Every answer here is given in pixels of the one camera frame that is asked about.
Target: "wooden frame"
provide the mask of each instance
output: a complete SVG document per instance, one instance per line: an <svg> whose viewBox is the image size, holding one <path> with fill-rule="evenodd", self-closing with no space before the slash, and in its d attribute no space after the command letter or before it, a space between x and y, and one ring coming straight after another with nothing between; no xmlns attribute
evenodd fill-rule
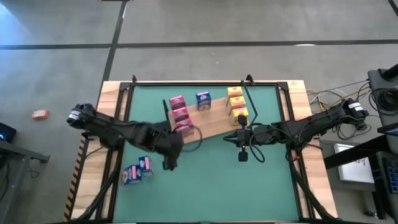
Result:
<svg viewBox="0 0 398 224"><path fill-rule="evenodd" d="M214 85L216 83L239 83L236 80L217 80L217 81L136 81L138 85L155 85L156 83L163 83L163 84L172 84L172 83L180 83L180 84L192 84L192 85L199 85L199 84L209 84ZM307 116L311 115L310 105L308 103L307 93L305 91L305 85L302 80L286 80L286 81L268 81L268 80L261 80L256 81L256 83L277 83L277 82L286 82L289 87L289 96L290 102L292 104L292 113L295 119L302 119ZM125 82L104 82L101 94L99 97L99 102L97 106L97 110L99 112L105 113L110 116L114 116L116 102L119 95L119 89L121 87L121 83ZM289 108L286 102L286 96L284 95L284 91L280 90L280 99L283 109L283 114L285 119L289 119ZM124 94L122 98L120 116L124 115L124 109L126 107L127 97ZM311 144L319 145L319 142L313 140ZM94 151L98 148L99 142L92 141L89 143L87 150L85 153ZM99 151L96 154L93 154L84 162L84 167L81 168L81 175L78 178L80 183L78 184L78 188L71 185L71 192L68 195L67 201L67 209L65 210L65 218L64 221L67 221L69 218L76 218L80 214L82 214L85 208L91 203L92 199L98 193L101 187L101 178L103 175L105 160L106 160L107 152L106 150ZM337 212L333 200L333 196L331 194L331 189L328 181L328 177L326 174L325 165L323 163L322 152L315 148L315 147L307 147L303 150L302 153L302 160L305 166L301 168L305 169L305 173L308 179L308 185L320 203L326 208L326 210L333 216L337 217ZM300 170L300 166L298 162L295 163L296 169ZM73 180L77 179L77 170L75 168ZM311 210L308 210L307 207L307 199L305 198L302 190L298 187L298 196L300 198L300 204L302 208L302 217L308 218L311 217L310 213ZM111 189L107 192L106 198L104 200L104 207L102 210L101 217L107 217L105 211L107 211L109 207L109 197L111 194ZM320 218L319 215L315 212L315 217Z"/></svg>

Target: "stack of boxes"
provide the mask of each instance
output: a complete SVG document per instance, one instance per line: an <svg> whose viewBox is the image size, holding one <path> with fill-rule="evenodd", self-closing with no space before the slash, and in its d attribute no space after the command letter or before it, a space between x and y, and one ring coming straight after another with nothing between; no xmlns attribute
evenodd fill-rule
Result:
<svg viewBox="0 0 398 224"><path fill-rule="evenodd" d="M139 165L131 165L123 170L123 185L139 183L143 175L146 177L154 175L152 161L149 156L142 156L138 158L138 161Z"/></svg>
<svg viewBox="0 0 398 224"><path fill-rule="evenodd" d="M239 125L239 115L243 115L246 118L249 117L249 111L246 108L242 87L229 87L226 92L226 112L229 115L229 123L233 126Z"/></svg>
<svg viewBox="0 0 398 224"><path fill-rule="evenodd" d="M171 98L170 106L177 131L182 133L184 137L193 134L192 121L189 118L187 105L182 95Z"/></svg>

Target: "desk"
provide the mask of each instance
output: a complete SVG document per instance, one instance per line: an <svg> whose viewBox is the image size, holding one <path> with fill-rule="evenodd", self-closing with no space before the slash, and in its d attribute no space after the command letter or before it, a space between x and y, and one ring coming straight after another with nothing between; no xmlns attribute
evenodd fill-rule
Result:
<svg viewBox="0 0 398 224"><path fill-rule="evenodd" d="M233 86L237 81L222 81L225 83L230 83ZM257 81L256 83L270 82L270 81ZM289 88L289 97L292 103L292 113L295 119L302 119L306 116L311 115L310 107L308 104L307 94L305 92L305 86L303 81L285 81ZM99 98L99 103L97 110L106 113L110 116L115 115L116 103L118 101L119 89L123 83L127 82L105 82L101 91L101 96ZM159 83L159 82L139 82L139 83ZM285 119L289 119L288 106L285 101L285 96L282 91L280 91L280 98L283 107L283 114ZM119 118L125 117L124 109L128 106L127 92L123 92L120 99L120 110L116 112ZM311 142L312 144L319 144L317 141ZM76 166L72 177L72 184L70 192L68 194L67 208L65 210L64 221L69 218L78 217L85 208L91 203L92 199L99 191L101 186L101 181L103 178L104 167L106 167L106 156L112 154L112 159L108 161L113 167L112 163L117 159L117 152L109 152L107 150L98 151L92 154L89 158L84 159L87 152L91 152L99 147L97 141L90 141L82 139L80 148L78 150L78 157L76 159ZM326 175L326 169L323 163L322 153L319 149L314 147L307 147L303 151L303 161L305 164L305 172L308 179L308 184L315 194L320 203L328 210L330 214L337 217L336 208L333 201L333 196L331 194L328 177ZM299 206L302 208L302 216L309 217L311 211L307 208L306 199L303 193L298 189L297 194L299 195ZM97 212L94 217L96 218L106 218L113 214L114 207L109 209L110 198L112 195L112 190L110 189L104 200L104 206L101 212Z"/></svg>

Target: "pink box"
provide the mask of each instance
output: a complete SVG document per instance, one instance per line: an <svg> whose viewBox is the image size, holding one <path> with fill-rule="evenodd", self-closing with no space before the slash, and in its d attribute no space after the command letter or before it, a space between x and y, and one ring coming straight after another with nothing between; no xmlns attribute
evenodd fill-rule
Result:
<svg viewBox="0 0 398 224"><path fill-rule="evenodd" d="M189 118L188 110L186 107L173 110L174 121L177 123L179 121L185 120Z"/></svg>
<svg viewBox="0 0 398 224"><path fill-rule="evenodd" d="M192 121L190 118L175 123L176 127L181 126L177 128L177 131L180 132L184 137L193 134L194 128L192 126L187 126L187 125L192 125Z"/></svg>
<svg viewBox="0 0 398 224"><path fill-rule="evenodd" d="M170 100L170 106L172 107L172 110L186 107L185 100L182 95L173 97L169 100Z"/></svg>

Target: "wooden table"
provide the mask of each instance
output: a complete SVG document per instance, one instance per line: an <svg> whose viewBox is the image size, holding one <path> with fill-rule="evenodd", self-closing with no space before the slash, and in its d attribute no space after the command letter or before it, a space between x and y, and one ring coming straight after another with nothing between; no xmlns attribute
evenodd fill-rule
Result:
<svg viewBox="0 0 398 224"><path fill-rule="evenodd" d="M287 81L257 81L257 82L287 82L289 86L290 100L292 103L292 109L295 119L302 119L312 115L310 105L308 103L307 92L305 85L302 80L287 80ZM119 87L121 83L128 82L104 82L99 97L97 110L101 113L114 116L116 102L119 95ZM287 104L284 100L284 93L280 91L282 106L284 109L285 117L288 118ZM120 119L124 116L124 109L127 102L127 92L125 91L122 98ZM311 144L319 145L317 140L313 140ZM86 209L86 207L92 202L96 194L101 187L101 180L103 178L105 160L107 150L102 149L98 152L90 155L86 159L83 159L83 155L94 151L99 148L100 144L98 140L90 141L82 138L80 140L80 147L78 149L78 157L76 159L75 170L73 171L72 183L70 191L68 193L67 206L65 209L63 221L67 221L71 218L79 217ZM116 159L117 152L113 152L111 167ZM328 176L326 173L325 165L323 163L322 152L315 147L306 147L303 150L302 159L305 164L305 171L307 173L308 184L311 191L314 193L319 202L326 208L326 210L337 217L336 207L331 193ZM306 199L300 187L298 187L298 194L300 195L300 203L302 206L302 213L304 218L309 217ZM101 211L102 217L108 217L108 207L111 189L107 192L104 200L104 206Z"/></svg>

